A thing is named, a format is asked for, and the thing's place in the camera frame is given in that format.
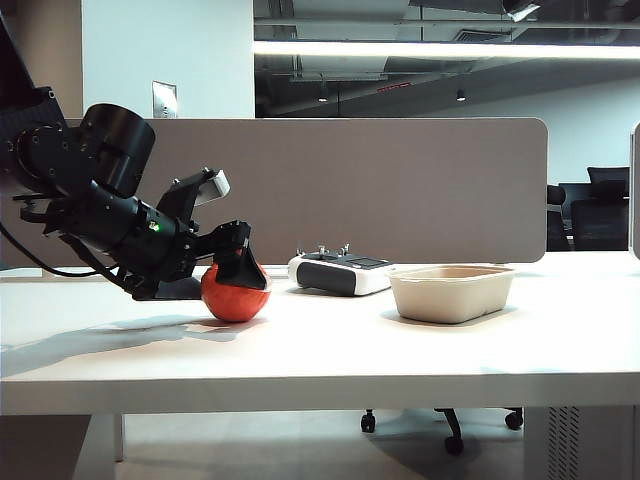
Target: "table leg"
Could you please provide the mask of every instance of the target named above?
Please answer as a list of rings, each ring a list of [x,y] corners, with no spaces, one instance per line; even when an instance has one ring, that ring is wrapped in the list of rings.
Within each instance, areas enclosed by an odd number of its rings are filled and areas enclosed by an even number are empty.
[[[125,436],[124,415],[116,413],[113,416],[113,449],[116,462],[124,462]]]
[[[114,480],[113,415],[0,417],[0,478]]]

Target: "black cable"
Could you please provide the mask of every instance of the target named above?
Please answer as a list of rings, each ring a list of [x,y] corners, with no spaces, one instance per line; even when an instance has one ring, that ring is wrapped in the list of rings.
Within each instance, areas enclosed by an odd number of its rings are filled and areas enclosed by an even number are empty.
[[[5,228],[2,222],[0,222],[0,233],[2,233],[2,235],[4,235],[7,240],[9,240],[9,243],[11,243],[11,245],[17,248],[23,255],[25,255],[33,263],[35,263],[40,268],[42,268],[43,270],[46,270],[49,273],[52,273],[54,275],[60,275],[61,277],[70,277],[70,278],[83,278],[83,277],[91,277],[93,275],[102,275],[101,272],[95,271],[95,270],[91,272],[83,272],[83,273],[71,273],[71,272],[63,272],[62,270],[57,270],[53,267],[50,267],[46,263],[44,263],[42,260],[36,257],[33,253],[27,250],[26,247],[24,247],[18,240],[16,240],[16,238],[13,235],[11,235],[11,233],[9,233],[9,231]],[[116,265],[113,265],[112,267],[109,267],[108,269],[107,267],[105,267],[105,269],[113,270],[117,266],[118,265],[116,264]]]
[[[71,235],[62,235],[60,237],[60,240],[69,245],[73,249],[73,251],[76,252],[76,255],[80,257],[80,260],[82,260],[90,267],[95,268],[97,273],[102,275],[111,283],[116,284],[123,290],[128,291],[127,283],[123,279],[115,276],[107,267],[102,265],[102,263],[91,253],[91,251],[84,243]]]

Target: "controller screen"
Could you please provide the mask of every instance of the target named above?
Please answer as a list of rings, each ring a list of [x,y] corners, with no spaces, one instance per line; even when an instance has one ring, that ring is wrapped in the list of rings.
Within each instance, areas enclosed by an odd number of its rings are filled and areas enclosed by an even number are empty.
[[[384,264],[382,260],[376,260],[374,258],[354,258],[353,260],[347,260],[349,263],[355,263],[361,267],[375,267],[377,265]]]

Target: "white remote controller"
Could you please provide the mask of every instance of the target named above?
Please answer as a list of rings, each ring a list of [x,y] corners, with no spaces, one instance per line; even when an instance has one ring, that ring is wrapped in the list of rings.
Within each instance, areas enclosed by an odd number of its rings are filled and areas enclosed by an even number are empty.
[[[338,251],[319,245],[317,252],[289,261],[289,278],[301,287],[360,296],[389,288],[387,273],[394,268],[387,260],[349,253],[349,244]]]

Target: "vent grille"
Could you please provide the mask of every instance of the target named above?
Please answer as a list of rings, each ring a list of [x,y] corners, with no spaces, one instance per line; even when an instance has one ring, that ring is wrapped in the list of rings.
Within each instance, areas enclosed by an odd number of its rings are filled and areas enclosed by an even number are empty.
[[[502,42],[507,38],[511,37],[511,32],[509,33],[500,33],[500,32],[482,32],[479,30],[460,30],[456,38],[454,39],[456,42],[462,43],[482,43],[482,42],[490,42],[490,41],[499,41]]]
[[[549,408],[548,480],[578,480],[580,409]]]

